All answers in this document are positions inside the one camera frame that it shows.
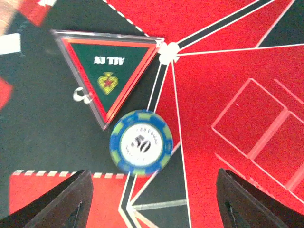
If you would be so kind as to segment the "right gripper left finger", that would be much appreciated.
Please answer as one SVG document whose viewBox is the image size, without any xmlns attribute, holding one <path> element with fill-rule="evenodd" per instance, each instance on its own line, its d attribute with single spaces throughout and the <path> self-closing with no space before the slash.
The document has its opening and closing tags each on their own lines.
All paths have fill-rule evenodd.
<svg viewBox="0 0 304 228">
<path fill-rule="evenodd" d="M 85 228 L 93 198 L 92 174 L 80 170 L 0 220 L 2 228 Z"/>
</svg>

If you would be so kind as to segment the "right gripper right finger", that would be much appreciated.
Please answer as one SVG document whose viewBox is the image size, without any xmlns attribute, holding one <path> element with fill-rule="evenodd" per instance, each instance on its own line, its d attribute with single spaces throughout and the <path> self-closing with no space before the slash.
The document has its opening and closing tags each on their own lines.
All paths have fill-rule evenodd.
<svg viewBox="0 0 304 228">
<path fill-rule="evenodd" d="M 225 228 L 302 228 L 304 216 L 234 172 L 219 169 L 216 197 Z"/>
</svg>

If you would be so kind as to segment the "green blue 50 chip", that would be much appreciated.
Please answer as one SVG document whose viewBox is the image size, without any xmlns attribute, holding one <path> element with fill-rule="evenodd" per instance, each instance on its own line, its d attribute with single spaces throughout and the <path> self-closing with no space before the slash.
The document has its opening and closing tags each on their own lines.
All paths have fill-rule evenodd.
<svg viewBox="0 0 304 228">
<path fill-rule="evenodd" d="M 173 137 L 158 114 L 142 109 L 125 114 L 115 124 L 109 142 L 114 164 L 132 176 L 150 176 L 171 158 Z"/>
</svg>

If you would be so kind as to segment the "triangular all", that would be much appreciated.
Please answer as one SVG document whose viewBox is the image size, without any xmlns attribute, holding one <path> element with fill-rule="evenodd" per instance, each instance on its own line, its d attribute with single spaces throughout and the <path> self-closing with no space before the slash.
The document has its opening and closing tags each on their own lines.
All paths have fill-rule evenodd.
<svg viewBox="0 0 304 228">
<path fill-rule="evenodd" d="M 76 102 L 88 105 L 105 130 L 152 62 L 164 38 L 51 30 L 78 88 Z"/>
</svg>

